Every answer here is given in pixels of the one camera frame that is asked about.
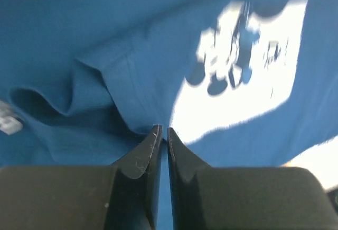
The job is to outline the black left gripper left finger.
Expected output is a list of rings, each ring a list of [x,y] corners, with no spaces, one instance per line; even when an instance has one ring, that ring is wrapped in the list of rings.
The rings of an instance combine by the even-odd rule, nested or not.
[[[162,127],[112,166],[114,178],[104,229],[155,229],[161,174]]]

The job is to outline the blue printed t shirt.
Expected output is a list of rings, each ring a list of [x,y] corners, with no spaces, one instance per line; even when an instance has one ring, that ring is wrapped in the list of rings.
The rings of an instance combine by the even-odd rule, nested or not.
[[[104,229],[113,164],[160,125],[202,229],[337,229],[336,191],[283,165],[337,136],[337,0],[1,0],[1,229]]]

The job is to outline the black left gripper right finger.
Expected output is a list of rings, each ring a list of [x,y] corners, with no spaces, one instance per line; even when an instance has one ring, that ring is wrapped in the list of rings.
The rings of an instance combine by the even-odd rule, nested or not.
[[[209,165],[187,148],[171,127],[167,131],[167,152],[174,229],[202,229],[196,174]]]

